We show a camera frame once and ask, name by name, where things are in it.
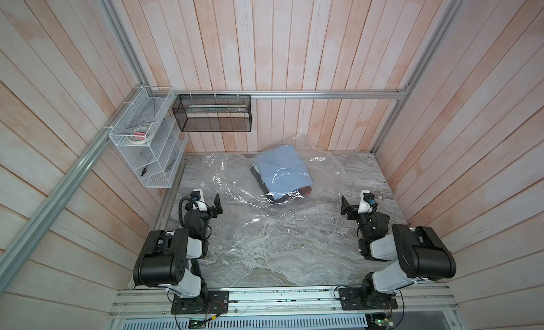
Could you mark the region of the red black plaid shirt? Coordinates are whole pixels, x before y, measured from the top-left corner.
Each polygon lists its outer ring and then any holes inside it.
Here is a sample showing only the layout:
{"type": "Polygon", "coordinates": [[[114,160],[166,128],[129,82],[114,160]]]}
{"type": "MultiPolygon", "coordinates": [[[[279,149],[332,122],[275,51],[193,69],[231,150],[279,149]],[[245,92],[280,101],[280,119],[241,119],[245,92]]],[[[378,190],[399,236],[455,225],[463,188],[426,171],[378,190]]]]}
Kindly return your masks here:
{"type": "Polygon", "coordinates": [[[293,192],[289,192],[280,198],[274,198],[272,194],[271,194],[271,198],[269,198],[268,196],[266,197],[271,204],[281,204],[281,203],[292,201],[297,198],[304,198],[310,195],[311,192],[312,192],[312,187],[306,186],[303,188],[299,188],[293,192]]]}

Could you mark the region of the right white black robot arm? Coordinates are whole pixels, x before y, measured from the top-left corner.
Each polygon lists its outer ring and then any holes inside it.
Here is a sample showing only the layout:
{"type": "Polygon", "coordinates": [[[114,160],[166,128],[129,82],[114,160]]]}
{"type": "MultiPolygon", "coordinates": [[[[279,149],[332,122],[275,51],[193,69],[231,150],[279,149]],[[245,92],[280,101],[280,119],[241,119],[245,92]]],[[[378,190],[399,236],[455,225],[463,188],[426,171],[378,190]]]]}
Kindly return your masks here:
{"type": "Polygon", "coordinates": [[[392,297],[417,281],[455,276],[455,259],[437,233],[430,227],[391,225],[390,216],[378,212],[372,192],[363,191],[358,205],[341,197],[340,213],[357,222],[358,247],[364,259],[389,263],[364,278],[364,295],[392,297]]]}

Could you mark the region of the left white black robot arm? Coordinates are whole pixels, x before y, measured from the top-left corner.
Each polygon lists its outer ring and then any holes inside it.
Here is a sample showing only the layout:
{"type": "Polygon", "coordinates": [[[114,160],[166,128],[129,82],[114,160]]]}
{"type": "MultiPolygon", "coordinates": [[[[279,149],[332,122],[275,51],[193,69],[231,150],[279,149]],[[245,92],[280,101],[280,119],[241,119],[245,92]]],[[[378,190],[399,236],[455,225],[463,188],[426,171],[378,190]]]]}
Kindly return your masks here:
{"type": "Polygon", "coordinates": [[[208,255],[211,219],[222,215],[220,196],[208,205],[201,189],[181,198],[180,227],[151,231],[133,269],[136,286],[164,287],[181,300],[206,302],[208,288],[198,261],[208,255]]]}

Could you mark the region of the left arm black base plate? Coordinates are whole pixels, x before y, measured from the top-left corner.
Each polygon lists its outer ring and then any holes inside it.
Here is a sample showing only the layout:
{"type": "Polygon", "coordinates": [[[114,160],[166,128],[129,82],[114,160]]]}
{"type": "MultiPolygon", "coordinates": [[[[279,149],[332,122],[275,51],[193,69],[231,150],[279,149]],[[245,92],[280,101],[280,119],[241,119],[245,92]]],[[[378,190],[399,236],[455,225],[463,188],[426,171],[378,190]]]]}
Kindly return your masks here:
{"type": "Polygon", "coordinates": [[[185,314],[225,314],[228,312],[229,291],[213,290],[201,293],[199,297],[182,298],[174,296],[171,313],[185,314]]]}

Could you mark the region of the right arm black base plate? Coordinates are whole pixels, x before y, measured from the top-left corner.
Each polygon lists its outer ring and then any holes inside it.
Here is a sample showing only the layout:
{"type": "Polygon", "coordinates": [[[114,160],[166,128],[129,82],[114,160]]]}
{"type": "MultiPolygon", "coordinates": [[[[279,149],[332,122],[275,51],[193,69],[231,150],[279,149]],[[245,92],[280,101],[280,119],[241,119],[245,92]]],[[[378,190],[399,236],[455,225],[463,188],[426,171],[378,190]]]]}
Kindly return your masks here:
{"type": "Polygon", "coordinates": [[[396,295],[379,293],[372,287],[341,285],[334,291],[343,310],[397,310],[396,295]]]}

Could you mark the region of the light blue shirt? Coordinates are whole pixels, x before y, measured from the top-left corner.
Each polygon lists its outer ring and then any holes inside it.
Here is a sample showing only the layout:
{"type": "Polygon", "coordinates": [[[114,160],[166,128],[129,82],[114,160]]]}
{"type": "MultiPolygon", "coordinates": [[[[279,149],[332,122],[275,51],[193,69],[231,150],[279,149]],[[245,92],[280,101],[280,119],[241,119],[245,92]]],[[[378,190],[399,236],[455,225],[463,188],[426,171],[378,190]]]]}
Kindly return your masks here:
{"type": "Polygon", "coordinates": [[[254,158],[270,193],[280,198],[306,186],[313,187],[309,171],[293,145],[282,145],[254,158]]]}

